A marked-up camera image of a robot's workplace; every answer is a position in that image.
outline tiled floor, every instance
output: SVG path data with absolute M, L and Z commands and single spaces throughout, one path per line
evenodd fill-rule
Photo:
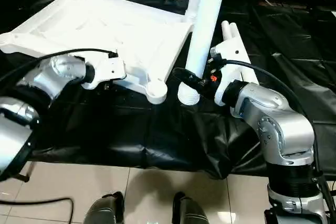
M 229 175 L 212 180 L 202 173 L 141 170 L 73 164 L 37 163 L 30 182 L 0 183 L 0 199 L 42 200 L 71 196 L 74 223 L 82 223 L 102 195 L 125 195 L 126 224 L 170 224 L 172 202 L 183 191 L 205 210 L 211 224 L 264 223 L 269 208 L 267 178 Z M 66 224 L 67 202 L 36 207 L 0 207 L 0 224 Z

